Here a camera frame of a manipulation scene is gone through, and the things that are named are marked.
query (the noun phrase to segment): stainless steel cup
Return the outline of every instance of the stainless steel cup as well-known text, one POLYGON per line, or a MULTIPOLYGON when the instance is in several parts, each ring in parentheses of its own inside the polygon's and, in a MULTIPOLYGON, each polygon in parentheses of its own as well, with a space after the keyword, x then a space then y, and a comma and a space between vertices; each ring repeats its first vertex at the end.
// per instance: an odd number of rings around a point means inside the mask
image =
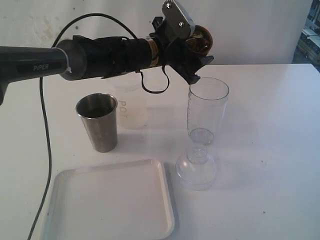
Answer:
POLYGON ((117 99, 106 93, 82 98, 75 107, 95 150, 106 153, 114 149, 117 137, 117 99))

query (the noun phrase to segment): white table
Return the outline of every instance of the white table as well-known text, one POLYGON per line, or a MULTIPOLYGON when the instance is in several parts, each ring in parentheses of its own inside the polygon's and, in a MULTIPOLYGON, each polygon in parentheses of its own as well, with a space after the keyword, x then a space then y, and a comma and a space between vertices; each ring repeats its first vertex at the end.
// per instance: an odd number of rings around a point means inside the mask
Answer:
MULTIPOLYGON (((160 69, 145 74, 153 88, 166 83, 160 69)), ((319 73, 308 64, 202 69, 202 76, 224 80, 230 96, 210 147, 217 180, 200 192, 183 188, 174 174, 188 142, 188 85, 169 67, 168 74, 167 92, 148 95, 147 126, 119 128, 118 146, 109 153, 92 149, 75 105, 85 95, 109 92, 115 78, 46 77, 53 177, 64 169, 154 158, 167 163, 176 219, 168 239, 318 240, 319 73)), ((38 88, 36 79, 12 83, 0 107, 0 239, 27 238, 44 191, 48 157, 38 88)), ((46 201, 33 239, 39 238, 47 206, 46 201)))

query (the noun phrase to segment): glass base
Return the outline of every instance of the glass base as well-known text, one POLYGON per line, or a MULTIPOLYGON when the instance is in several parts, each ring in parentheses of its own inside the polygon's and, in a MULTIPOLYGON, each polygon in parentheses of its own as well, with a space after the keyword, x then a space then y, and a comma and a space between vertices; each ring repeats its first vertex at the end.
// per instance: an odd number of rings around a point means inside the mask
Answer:
POLYGON ((214 134, 208 129, 199 127, 193 129, 189 136, 194 143, 202 144, 202 145, 210 145, 214 140, 214 134))
POLYGON ((180 182, 191 190, 208 189, 216 180, 214 158, 207 147, 200 144, 189 147, 178 158, 175 169, 180 182))

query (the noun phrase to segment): plastic tray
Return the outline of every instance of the plastic tray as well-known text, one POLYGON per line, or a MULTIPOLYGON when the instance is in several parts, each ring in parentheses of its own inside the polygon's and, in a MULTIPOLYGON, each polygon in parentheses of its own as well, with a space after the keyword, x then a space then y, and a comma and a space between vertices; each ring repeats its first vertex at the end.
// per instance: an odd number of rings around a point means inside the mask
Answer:
POLYGON ((174 225, 164 166, 142 160, 59 173, 41 239, 159 240, 174 225))

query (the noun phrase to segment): robotic arm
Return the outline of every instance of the robotic arm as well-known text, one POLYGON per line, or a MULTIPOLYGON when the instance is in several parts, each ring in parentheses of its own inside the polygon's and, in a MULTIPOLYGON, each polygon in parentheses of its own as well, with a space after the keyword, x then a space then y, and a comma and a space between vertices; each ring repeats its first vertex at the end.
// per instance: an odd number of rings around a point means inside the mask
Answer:
POLYGON ((9 83, 55 74, 74 81, 169 65, 189 85, 196 83, 196 72, 214 59, 207 56, 212 36, 176 0, 167 0, 162 12, 165 19, 154 18, 147 38, 75 35, 56 48, 0 46, 0 105, 9 83))

